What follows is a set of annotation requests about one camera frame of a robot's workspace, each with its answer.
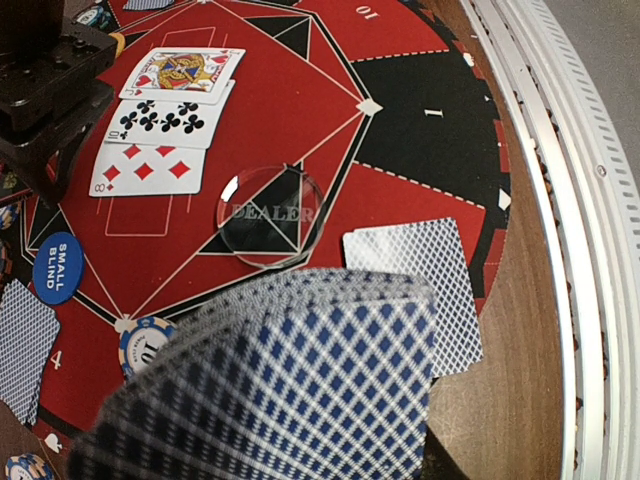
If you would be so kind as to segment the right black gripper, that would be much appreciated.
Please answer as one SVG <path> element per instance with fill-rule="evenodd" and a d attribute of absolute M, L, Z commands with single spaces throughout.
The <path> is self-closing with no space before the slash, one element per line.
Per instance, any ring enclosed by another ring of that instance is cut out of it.
<path fill-rule="evenodd" d="M 100 80 L 116 58 L 108 34 L 65 16 L 62 1 L 1 4 L 1 203 L 53 207 L 114 99 Z"/>

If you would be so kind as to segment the orange big blind button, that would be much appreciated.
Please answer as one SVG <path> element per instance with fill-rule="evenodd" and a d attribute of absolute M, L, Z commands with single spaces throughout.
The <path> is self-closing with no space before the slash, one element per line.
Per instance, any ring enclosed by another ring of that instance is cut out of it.
<path fill-rule="evenodd" d="M 118 32 L 112 32 L 109 34 L 116 41 L 116 53 L 115 57 L 118 58 L 126 47 L 126 39 L 123 34 Z"/>

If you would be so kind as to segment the green chips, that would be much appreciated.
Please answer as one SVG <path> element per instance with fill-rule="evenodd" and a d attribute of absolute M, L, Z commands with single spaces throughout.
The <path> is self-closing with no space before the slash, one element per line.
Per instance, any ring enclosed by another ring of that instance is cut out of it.
<path fill-rule="evenodd" d="M 107 31 L 112 20 L 111 13 L 100 5 L 88 7 L 74 16 L 77 23 Z"/>

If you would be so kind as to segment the eight of diamonds card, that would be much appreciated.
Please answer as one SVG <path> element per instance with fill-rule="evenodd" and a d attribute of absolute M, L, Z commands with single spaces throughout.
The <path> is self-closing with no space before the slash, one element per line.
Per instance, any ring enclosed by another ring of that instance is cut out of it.
<path fill-rule="evenodd" d="M 89 195 L 130 197 L 192 195 L 201 190 L 206 151 L 166 145 L 104 142 Z"/>

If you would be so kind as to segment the ten of clubs card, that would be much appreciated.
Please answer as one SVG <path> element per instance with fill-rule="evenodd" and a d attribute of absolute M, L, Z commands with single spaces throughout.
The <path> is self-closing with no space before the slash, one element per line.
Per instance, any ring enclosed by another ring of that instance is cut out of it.
<path fill-rule="evenodd" d="M 122 100 L 105 142 L 207 149 L 236 82 L 230 80 L 216 104 Z"/>

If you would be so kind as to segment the jack of hearts card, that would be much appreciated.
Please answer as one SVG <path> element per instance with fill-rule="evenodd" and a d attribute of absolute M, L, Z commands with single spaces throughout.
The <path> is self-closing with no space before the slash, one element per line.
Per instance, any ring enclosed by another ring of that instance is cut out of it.
<path fill-rule="evenodd" d="M 245 53 L 238 48 L 154 48 L 131 71 L 119 98 L 214 105 Z"/>

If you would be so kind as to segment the white chips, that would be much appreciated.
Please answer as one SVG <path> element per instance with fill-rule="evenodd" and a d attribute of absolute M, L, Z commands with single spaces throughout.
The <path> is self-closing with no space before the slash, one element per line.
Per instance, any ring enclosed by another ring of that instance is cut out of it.
<path fill-rule="evenodd" d="M 118 360 L 126 380 L 144 370 L 175 333 L 175 325 L 157 316 L 116 323 Z"/>
<path fill-rule="evenodd" d="M 9 229 L 19 218 L 22 202 L 16 201 L 7 203 L 0 207 L 0 229 Z"/>

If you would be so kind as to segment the blue small blind button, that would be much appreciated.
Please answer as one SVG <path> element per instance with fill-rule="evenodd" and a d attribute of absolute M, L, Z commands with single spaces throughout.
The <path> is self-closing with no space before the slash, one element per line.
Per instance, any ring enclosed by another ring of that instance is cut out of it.
<path fill-rule="evenodd" d="M 33 285 L 47 305 L 61 305 L 77 292 L 84 275 L 85 258 L 78 239 L 57 232 L 40 246 L 33 267 Z"/>

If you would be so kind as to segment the white grey chip stack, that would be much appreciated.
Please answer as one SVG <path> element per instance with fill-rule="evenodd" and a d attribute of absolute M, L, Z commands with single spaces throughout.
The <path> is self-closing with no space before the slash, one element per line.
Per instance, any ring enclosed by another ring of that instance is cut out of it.
<path fill-rule="evenodd" d="M 32 453 L 11 456 L 5 464 L 8 480 L 54 480 L 52 468 L 39 456 Z"/>

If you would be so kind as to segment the blue playing card deck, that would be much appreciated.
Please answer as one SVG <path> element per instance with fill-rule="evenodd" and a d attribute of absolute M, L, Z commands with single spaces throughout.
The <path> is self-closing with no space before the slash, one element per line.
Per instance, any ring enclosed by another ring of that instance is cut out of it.
<path fill-rule="evenodd" d="M 270 275 L 186 319 L 73 443 L 71 479 L 416 479 L 436 305 L 420 278 Z"/>

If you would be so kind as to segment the red black chips seat five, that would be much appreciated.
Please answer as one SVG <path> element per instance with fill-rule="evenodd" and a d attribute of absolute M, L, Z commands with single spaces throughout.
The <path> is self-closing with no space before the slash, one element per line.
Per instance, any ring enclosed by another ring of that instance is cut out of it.
<path fill-rule="evenodd" d="M 0 240 L 0 279 L 6 282 L 11 274 L 12 259 L 10 255 L 10 247 L 7 241 Z"/>

